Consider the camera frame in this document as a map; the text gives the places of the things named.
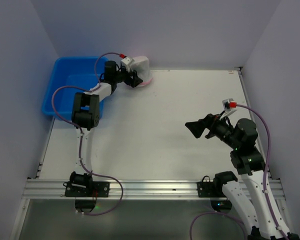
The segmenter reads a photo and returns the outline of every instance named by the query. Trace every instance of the metal extrusion rail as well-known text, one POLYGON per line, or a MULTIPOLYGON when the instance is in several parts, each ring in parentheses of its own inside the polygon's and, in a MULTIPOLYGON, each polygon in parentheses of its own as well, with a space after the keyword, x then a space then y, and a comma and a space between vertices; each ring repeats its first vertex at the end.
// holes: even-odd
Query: metal extrusion rail
MULTIPOLYGON (((23 199, 75 199, 65 197, 63 183, 67 180, 29 179, 25 185, 23 199)), ((109 197, 103 200, 118 199, 121 188, 115 181, 110 182, 109 197)), ((250 199, 246 185, 240 182, 243 192, 250 199)), ((197 181, 193 180, 123 180, 126 200, 221 200, 223 198, 199 198, 197 181)), ((270 187, 276 200, 284 200, 285 195, 279 180, 270 180, 270 187)))

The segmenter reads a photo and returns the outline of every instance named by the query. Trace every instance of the white tabletop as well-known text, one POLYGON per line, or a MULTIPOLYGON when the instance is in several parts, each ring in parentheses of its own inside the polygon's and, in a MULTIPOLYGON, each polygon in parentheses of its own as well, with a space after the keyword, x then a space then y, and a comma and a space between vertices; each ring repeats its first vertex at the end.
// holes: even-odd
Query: white tabletop
MULTIPOLYGON (((237 71, 154 70, 153 82, 119 84, 106 98, 93 136, 95 173, 120 180, 199 180, 233 171, 231 148, 216 137, 196 139, 185 127, 223 110, 222 100, 246 104, 237 71)), ((238 109, 230 120, 250 118, 238 109)), ((68 179, 77 158, 75 128, 55 120, 40 179, 68 179)))

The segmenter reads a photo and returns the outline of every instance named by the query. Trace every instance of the robotic arm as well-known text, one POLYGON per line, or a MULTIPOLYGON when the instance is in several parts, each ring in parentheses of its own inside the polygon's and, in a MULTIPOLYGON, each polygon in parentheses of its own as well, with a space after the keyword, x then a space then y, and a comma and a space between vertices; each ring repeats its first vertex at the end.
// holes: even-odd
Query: robotic arm
MULTIPOLYGON (((75 161, 74 171, 71 173, 69 181, 64 183, 66 197, 93 197, 94 192, 98 193, 98 197, 108 196, 109 183, 94 182, 92 175, 86 171, 88 170, 90 173, 93 171, 91 150, 93 133, 100 120, 99 105, 103 99, 116 90, 117 84, 124 82, 135 88, 143 82, 138 77, 137 71, 130 68, 127 70, 124 65, 117 69, 115 61, 105 63, 104 73, 101 76, 103 78, 100 77, 100 83, 94 91, 77 92, 74 96, 71 120, 81 127, 82 132, 76 129, 77 152, 79 153, 77 156, 79 157, 75 161)), ((80 204, 90 206, 88 201, 81 201, 80 204)))
POLYGON ((205 129, 209 133, 205 138, 219 138, 233 150, 230 153, 231 162, 244 181, 253 204, 248 200, 240 188, 238 179, 233 172, 222 172, 215 175, 213 180, 215 189, 223 193, 237 210, 244 222, 248 240, 299 240, 299 236, 290 233, 284 222, 271 189, 263 190, 263 175, 265 161, 255 147, 258 137, 256 124, 247 118, 240 119, 235 127, 229 118, 222 118, 221 114, 208 114, 205 118, 195 122, 187 122, 185 126, 196 138, 200 138, 205 129), (269 196, 271 209, 265 194, 269 196), (274 212, 278 226, 274 222, 271 211, 274 212))

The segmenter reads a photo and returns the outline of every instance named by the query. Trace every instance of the gray wall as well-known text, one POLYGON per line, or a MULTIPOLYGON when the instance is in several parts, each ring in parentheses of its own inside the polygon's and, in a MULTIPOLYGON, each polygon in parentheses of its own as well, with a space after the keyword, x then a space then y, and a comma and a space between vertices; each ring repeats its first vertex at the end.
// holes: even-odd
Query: gray wall
POLYGON ((120 51, 154 68, 243 66, 279 0, 31 0, 60 56, 120 51))
POLYGON ((251 105, 272 133, 270 169, 300 234, 300 0, 280 3, 243 69, 251 105))
POLYGON ((57 54, 28 0, 0 0, 0 240, 38 167, 50 119, 40 106, 57 54))

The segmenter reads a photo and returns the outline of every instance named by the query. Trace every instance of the blue tray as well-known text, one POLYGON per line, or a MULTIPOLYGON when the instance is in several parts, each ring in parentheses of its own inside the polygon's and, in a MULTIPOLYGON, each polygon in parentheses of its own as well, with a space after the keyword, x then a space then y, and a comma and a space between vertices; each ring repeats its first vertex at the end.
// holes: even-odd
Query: blue tray
MULTIPOLYGON (((54 116, 59 119, 51 105, 51 98, 55 90, 65 85, 73 85, 83 89, 91 89, 97 85, 98 80, 94 72, 97 56, 92 57, 61 57, 55 61, 54 68, 50 77, 50 82, 46 90, 42 112, 45 115, 54 116)), ((96 66, 96 72, 100 74, 105 70, 105 62, 108 59, 102 57, 96 66)), ((56 110, 66 118, 71 120, 72 108, 75 93, 83 92, 75 88, 65 88, 60 90, 55 98, 54 105, 56 110)), ((104 102, 100 102, 100 118, 102 117, 104 102)))

